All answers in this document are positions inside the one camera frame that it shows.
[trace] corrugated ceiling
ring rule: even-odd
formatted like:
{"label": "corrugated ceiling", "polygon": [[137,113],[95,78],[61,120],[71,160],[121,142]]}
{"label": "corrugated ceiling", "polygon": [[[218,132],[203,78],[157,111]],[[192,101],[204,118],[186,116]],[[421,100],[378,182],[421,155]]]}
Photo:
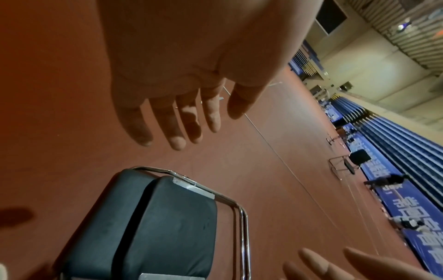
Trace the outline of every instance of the corrugated ceiling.
{"label": "corrugated ceiling", "polygon": [[[443,0],[348,0],[375,30],[435,75],[443,72]],[[397,27],[412,23],[403,32]]]}

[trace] dark screen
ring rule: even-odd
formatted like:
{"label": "dark screen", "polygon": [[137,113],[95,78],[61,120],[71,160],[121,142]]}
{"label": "dark screen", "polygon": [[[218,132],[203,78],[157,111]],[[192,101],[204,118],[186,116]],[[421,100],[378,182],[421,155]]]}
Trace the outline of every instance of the dark screen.
{"label": "dark screen", "polygon": [[324,0],[316,17],[318,23],[328,34],[342,24],[346,18],[345,13],[343,13],[334,0]]}

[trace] hand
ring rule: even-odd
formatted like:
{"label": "hand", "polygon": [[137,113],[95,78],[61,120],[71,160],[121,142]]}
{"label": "hand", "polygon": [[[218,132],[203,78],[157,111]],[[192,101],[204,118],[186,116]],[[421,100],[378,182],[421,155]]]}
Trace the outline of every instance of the hand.
{"label": "hand", "polygon": [[[346,248],[343,253],[352,266],[369,280],[441,280],[422,269],[392,258],[371,256],[350,248]],[[309,249],[300,250],[299,256],[303,263],[322,280],[356,279]],[[287,280],[309,280],[291,262],[283,265],[283,272]]]}
{"label": "hand", "polygon": [[196,97],[212,132],[220,129],[219,93],[236,82],[228,114],[241,117],[296,53],[321,0],[99,0],[117,116],[137,143],[153,137],[140,105],[149,99],[175,150],[202,140]]}

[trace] person in black clothing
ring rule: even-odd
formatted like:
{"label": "person in black clothing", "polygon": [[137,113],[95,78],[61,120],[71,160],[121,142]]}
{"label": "person in black clothing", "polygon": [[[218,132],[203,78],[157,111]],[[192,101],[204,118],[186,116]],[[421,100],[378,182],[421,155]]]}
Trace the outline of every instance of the person in black clothing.
{"label": "person in black clothing", "polygon": [[401,184],[405,181],[405,179],[410,179],[410,177],[406,174],[389,174],[388,176],[378,177],[374,180],[366,181],[364,184],[370,186],[370,189],[373,189],[374,187]]}

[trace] red floor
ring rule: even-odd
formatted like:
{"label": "red floor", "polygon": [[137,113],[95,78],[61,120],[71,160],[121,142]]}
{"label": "red floor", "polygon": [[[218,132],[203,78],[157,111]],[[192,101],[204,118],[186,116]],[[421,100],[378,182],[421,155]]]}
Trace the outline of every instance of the red floor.
{"label": "red floor", "polygon": [[[255,279],[281,277],[284,260],[301,265],[302,247],[351,272],[345,246],[419,265],[362,185],[363,174],[340,182],[329,170],[327,159],[345,150],[328,145],[333,126],[288,69],[248,113],[251,122],[228,118],[223,92],[221,131],[205,126],[203,142],[182,152],[168,147],[145,105],[156,139],[139,147],[113,113],[97,22],[68,2],[7,2],[0,11],[0,214],[22,219],[12,225],[10,212],[0,215],[0,262],[12,280],[44,279],[39,271],[111,177],[135,165],[173,169],[239,201],[250,219]],[[226,207],[219,214],[210,278],[230,280],[233,218]]]}

